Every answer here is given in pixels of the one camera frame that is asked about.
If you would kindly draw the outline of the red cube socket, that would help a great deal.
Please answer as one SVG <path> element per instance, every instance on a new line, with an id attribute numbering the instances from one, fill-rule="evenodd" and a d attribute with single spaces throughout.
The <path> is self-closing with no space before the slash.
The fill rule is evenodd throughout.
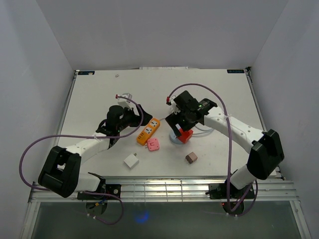
<path id="1" fill-rule="evenodd" d="M 186 144 L 193 135 L 193 130 L 191 129 L 184 131 L 182 128 L 180 128 L 179 132 L 180 132 L 180 136 L 177 136 L 177 139 L 183 144 Z"/>

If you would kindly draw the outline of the orange power strip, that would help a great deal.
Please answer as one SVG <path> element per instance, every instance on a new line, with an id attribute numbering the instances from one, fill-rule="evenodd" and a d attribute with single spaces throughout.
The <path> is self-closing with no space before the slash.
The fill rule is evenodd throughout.
<path id="1" fill-rule="evenodd" d="M 147 140 L 152 137 L 152 135 L 160 127 L 160 120 L 152 118 L 150 122 L 144 127 L 141 133 L 137 136 L 137 143 L 141 146 L 144 146 L 147 143 Z"/>

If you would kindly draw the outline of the blue round power socket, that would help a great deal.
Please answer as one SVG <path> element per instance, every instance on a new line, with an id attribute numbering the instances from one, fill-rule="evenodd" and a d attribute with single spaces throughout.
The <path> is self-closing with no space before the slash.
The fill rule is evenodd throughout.
<path id="1" fill-rule="evenodd" d="M 169 139 L 172 143 L 174 144 L 178 144 L 178 145 L 182 145 L 184 144 L 182 141 L 180 141 L 177 136 L 175 135 L 175 133 L 173 132 L 173 130 L 170 130 L 170 133 L 169 133 Z"/>

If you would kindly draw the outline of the pink plug adapter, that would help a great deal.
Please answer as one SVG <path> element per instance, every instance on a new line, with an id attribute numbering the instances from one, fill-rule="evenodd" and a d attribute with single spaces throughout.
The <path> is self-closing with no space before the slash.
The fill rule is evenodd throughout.
<path id="1" fill-rule="evenodd" d="M 145 148 L 149 151 L 157 151 L 160 149 L 160 143 L 157 138 L 150 138 L 146 141 Z"/>

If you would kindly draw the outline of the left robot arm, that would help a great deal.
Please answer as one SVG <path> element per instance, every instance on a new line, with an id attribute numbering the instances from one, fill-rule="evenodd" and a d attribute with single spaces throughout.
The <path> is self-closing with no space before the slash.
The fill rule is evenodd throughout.
<path id="1" fill-rule="evenodd" d="M 53 147 L 40 172 L 39 185 L 63 198 L 82 191 L 88 191 L 95 199 L 102 198 L 106 193 L 105 178 L 95 173 L 81 173 L 80 167 L 88 159 L 114 146 L 120 132 L 127 127 L 137 128 L 149 123 L 153 116 L 141 105 L 137 109 L 138 114 L 135 114 L 132 108 L 111 106 L 92 138 L 65 148 Z"/>

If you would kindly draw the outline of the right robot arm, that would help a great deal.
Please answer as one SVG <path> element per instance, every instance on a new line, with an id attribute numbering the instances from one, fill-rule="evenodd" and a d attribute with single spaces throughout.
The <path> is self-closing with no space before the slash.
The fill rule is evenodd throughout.
<path id="1" fill-rule="evenodd" d="M 227 136 L 249 154 L 247 163 L 236 170 L 225 185 L 225 192 L 231 198 L 238 197 L 243 188 L 256 179 L 267 179 L 284 160 L 280 136 L 273 129 L 253 128 L 227 116 L 212 100 L 198 101 L 188 91 L 168 98 L 166 103 L 172 113 L 165 120 L 177 137 L 200 123 Z"/>

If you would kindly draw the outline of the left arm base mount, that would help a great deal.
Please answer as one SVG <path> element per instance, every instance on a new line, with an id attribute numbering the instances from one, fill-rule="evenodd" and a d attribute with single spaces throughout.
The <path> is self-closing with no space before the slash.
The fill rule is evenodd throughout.
<path id="1" fill-rule="evenodd" d="M 118 198 L 121 197 L 121 184 L 106 184 L 98 189 L 95 193 L 103 193 L 103 194 L 110 194 L 116 196 Z M 84 193 L 77 193 L 78 200 L 114 200 L 115 198 L 103 195 L 91 195 L 91 194 L 84 194 Z"/>

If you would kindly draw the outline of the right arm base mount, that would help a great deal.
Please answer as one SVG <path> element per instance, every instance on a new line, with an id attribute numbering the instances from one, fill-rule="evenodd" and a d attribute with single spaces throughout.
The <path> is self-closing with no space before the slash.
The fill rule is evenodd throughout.
<path id="1" fill-rule="evenodd" d="M 248 190 L 245 199 L 253 199 L 255 197 L 254 189 L 251 185 L 246 185 L 242 189 L 235 188 L 230 184 L 230 198 L 240 199 Z M 208 185 L 208 191 L 205 193 L 210 199 L 226 199 L 227 198 L 227 185 L 225 183 L 211 183 Z"/>

